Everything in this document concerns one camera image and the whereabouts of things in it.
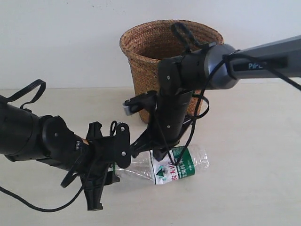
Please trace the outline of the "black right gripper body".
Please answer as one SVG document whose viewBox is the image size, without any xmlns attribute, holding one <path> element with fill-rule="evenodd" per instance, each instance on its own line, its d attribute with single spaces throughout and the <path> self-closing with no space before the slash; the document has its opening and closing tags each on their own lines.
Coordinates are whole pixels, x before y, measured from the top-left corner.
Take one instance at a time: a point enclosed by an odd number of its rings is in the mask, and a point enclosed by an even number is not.
<svg viewBox="0 0 301 226">
<path fill-rule="evenodd" d="M 180 133 L 176 138 L 167 139 L 168 135 L 172 134 L 172 128 L 167 128 L 167 133 L 163 132 L 163 128 L 158 128 L 158 121 L 154 119 L 148 124 L 146 130 L 130 145 L 131 156 L 136 158 L 140 153 L 153 150 L 161 147 L 176 147 L 187 131 L 190 125 L 193 124 L 191 117 L 185 117 L 184 122 L 180 125 Z"/>
</svg>

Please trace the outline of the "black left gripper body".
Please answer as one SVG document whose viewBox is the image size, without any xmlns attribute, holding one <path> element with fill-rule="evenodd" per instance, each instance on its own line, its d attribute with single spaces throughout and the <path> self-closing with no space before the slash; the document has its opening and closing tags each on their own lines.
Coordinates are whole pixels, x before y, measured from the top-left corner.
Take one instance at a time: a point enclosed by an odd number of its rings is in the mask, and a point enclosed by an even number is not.
<svg viewBox="0 0 301 226">
<path fill-rule="evenodd" d="M 91 176 L 105 182 L 111 164 L 126 169 L 131 164 L 130 131 L 126 123 L 113 121 L 109 136 L 87 140 L 91 150 L 88 161 L 96 160 Z"/>
</svg>

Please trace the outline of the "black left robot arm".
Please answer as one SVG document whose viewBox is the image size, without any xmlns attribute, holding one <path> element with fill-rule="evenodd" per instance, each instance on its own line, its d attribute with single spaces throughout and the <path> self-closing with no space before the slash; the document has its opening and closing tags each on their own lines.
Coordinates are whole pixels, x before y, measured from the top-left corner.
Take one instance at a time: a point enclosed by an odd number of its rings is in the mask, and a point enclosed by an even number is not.
<svg viewBox="0 0 301 226">
<path fill-rule="evenodd" d="M 131 163 L 129 126 L 113 121 L 108 136 L 101 127 L 90 123 L 82 138 L 60 116 L 37 116 L 0 99 L 0 153 L 12 162 L 35 160 L 65 170 L 64 188 L 80 178 L 89 211 L 103 209 L 103 188 L 114 182 L 110 167 Z"/>
</svg>

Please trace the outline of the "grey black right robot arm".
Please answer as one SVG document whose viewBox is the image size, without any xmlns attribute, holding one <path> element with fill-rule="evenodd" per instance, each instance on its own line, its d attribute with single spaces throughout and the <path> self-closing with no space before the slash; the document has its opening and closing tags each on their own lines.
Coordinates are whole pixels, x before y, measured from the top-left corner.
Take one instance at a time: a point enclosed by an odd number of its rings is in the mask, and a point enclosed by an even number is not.
<svg viewBox="0 0 301 226">
<path fill-rule="evenodd" d="M 158 64 L 157 91 L 124 103 L 128 114 L 146 110 L 146 130 L 131 144 L 131 155 L 153 150 L 162 160 L 200 115 L 187 112 L 193 98 L 204 100 L 206 90 L 233 88 L 242 79 L 280 78 L 293 87 L 301 75 L 301 38 L 295 36 L 238 50 L 228 44 L 206 44 L 196 51 L 165 58 Z"/>
</svg>

